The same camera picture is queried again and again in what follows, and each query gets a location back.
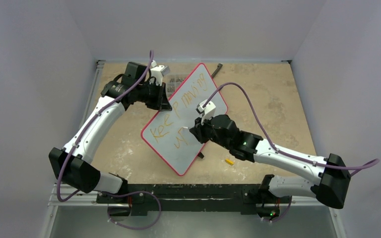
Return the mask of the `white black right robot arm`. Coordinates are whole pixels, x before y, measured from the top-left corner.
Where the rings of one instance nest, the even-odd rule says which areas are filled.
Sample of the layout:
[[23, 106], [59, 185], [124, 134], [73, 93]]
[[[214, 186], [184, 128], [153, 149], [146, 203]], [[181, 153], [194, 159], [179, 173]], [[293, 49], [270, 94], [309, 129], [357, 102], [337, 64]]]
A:
[[228, 115], [215, 116], [203, 121], [195, 119], [190, 133], [201, 144], [212, 141], [242, 161], [267, 164], [294, 173], [293, 177], [273, 176], [260, 186], [259, 196], [270, 202], [276, 197], [305, 196], [331, 208], [344, 207], [350, 173], [342, 158], [312, 156], [276, 146], [250, 132], [240, 130]]

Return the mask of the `yellow marker cap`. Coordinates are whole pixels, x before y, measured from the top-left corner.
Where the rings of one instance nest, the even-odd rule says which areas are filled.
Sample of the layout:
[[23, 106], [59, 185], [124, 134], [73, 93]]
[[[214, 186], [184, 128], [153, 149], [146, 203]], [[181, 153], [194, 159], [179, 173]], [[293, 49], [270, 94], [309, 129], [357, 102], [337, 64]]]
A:
[[232, 166], [232, 165], [234, 165], [234, 164], [235, 164], [235, 162], [234, 162], [234, 161], [232, 161], [232, 160], [229, 160], [229, 159], [225, 159], [225, 162], [226, 162], [227, 164], [229, 164], [230, 166]]

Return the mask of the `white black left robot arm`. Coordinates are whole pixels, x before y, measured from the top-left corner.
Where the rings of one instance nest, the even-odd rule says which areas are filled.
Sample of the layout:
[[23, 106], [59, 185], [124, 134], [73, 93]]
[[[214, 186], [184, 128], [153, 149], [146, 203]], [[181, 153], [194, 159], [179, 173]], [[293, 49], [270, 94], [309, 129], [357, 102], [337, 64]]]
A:
[[163, 82], [169, 72], [168, 66], [154, 61], [149, 66], [129, 62], [124, 73], [104, 86], [95, 109], [75, 136], [61, 149], [53, 148], [49, 153], [58, 184], [66, 183], [84, 193], [105, 192], [116, 203], [127, 199], [127, 180], [101, 172], [91, 163], [114, 122], [130, 105], [141, 102], [158, 112], [172, 110]]

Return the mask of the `pink framed whiteboard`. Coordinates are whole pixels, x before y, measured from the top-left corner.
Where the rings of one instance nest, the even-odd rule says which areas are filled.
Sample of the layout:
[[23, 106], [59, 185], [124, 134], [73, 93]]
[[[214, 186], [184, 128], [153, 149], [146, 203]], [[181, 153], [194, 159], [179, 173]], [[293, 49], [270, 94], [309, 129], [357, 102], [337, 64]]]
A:
[[183, 176], [201, 152], [189, 130], [200, 115], [199, 103], [210, 98], [217, 85], [205, 64], [198, 64], [169, 98], [171, 111], [157, 112], [141, 131], [141, 138], [179, 176]]

